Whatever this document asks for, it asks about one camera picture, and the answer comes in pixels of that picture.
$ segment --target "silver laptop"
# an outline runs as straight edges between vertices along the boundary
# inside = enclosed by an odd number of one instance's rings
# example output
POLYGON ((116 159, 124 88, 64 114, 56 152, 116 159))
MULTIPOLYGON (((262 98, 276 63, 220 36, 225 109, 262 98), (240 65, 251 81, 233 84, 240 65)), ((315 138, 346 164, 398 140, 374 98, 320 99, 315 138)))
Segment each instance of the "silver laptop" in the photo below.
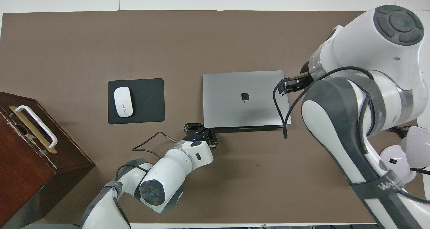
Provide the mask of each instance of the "silver laptop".
MULTIPOLYGON (((283 71, 203 74, 203 123, 206 128, 281 127, 273 90, 283 71)), ((276 92, 283 116, 287 96, 276 92)))

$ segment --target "table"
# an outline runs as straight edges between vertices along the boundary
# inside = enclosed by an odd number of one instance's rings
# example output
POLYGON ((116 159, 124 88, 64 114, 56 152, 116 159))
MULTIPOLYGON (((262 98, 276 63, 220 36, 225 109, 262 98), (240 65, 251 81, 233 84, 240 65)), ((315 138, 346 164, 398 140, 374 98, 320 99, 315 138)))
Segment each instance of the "table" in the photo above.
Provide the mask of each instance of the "table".
MULTIPOLYGON (((5 14, 0 88, 33 97, 96 167, 45 217, 79 223, 83 211, 157 131, 181 138, 203 122, 204 73, 284 70, 297 74, 337 25, 360 12, 113 11, 5 14), (166 120, 109 125, 110 80, 163 78, 166 120)), ((289 94, 293 100, 298 94, 289 94)), ((170 214, 155 214, 132 196, 120 204, 134 223, 373 222, 335 163, 306 130, 298 109, 289 138, 281 131, 224 133, 214 162, 193 171, 170 214)), ((384 132, 375 148, 399 144, 384 132)), ((147 148, 163 154, 161 138, 147 148)), ((424 196, 422 184, 407 189, 424 196)))

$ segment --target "mouse pad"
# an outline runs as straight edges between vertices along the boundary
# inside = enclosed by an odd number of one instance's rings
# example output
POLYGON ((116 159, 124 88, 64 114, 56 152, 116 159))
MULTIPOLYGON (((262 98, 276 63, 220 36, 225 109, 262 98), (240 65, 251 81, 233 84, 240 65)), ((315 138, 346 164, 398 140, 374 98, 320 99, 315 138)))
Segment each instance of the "mouse pad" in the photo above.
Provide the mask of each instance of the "mouse pad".
POLYGON ((109 124, 156 122, 166 118, 163 79, 113 80, 107 85, 109 124), (114 91, 123 86, 130 89, 132 99, 133 114, 129 117, 120 117, 115 108, 114 91))

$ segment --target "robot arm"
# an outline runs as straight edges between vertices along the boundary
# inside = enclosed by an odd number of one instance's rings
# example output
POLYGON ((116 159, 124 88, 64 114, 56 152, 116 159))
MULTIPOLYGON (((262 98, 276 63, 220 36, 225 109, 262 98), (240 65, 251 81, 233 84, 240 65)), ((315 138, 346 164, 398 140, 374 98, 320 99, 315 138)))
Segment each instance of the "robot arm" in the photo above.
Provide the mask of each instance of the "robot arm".
POLYGON ((423 35, 421 22, 410 11, 378 7, 345 27, 337 26, 302 68, 303 74, 284 82, 284 90, 289 85, 292 91, 300 90, 307 86, 303 83, 343 66, 361 67, 373 76, 343 70, 316 81, 301 110, 306 127, 383 228, 430 228, 430 201, 408 194, 367 140, 424 110, 427 89, 418 68, 423 35))
POLYGON ((184 192, 185 177, 194 169, 212 163, 210 148, 216 136, 201 124, 185 125, 186 136, 176 142, 154 166, 136 158, 121 166, 86 209, 81 226, 90 228, 131 228, 118 204, 124 193, 158 213, 171 211, 184 192))

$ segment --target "white mouse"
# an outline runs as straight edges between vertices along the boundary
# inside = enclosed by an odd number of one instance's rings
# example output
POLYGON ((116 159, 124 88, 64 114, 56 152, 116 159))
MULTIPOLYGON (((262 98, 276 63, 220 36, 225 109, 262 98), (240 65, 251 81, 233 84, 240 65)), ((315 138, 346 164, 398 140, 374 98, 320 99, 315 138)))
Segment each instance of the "white mouse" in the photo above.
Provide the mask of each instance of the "white mouse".
POLYGON ((120 117, 129 117, 133 114, 132 97, 130 89, 119 87, 114 91, 115 107, 120 117))

